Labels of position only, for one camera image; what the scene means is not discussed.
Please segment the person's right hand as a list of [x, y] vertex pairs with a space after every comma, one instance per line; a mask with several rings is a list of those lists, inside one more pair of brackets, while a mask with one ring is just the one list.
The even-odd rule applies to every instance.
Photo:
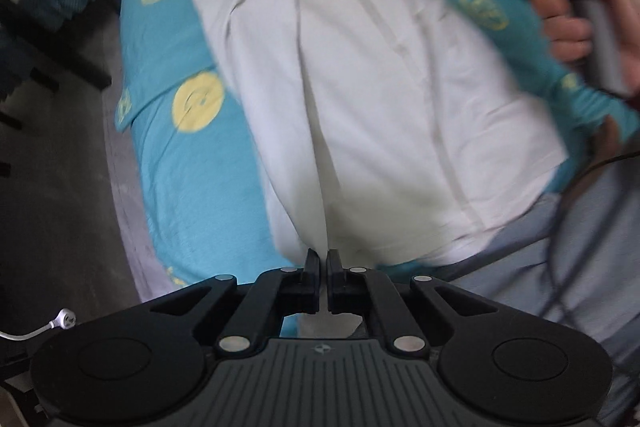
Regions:
[[[591, 23], [572, 13], [570, 0], [529, 0], [542, 21], [554, 58], [572, 65], [592, 51]], [[627, 88], [639, 94], [639, 0], [602, 0], [613, 17]]]

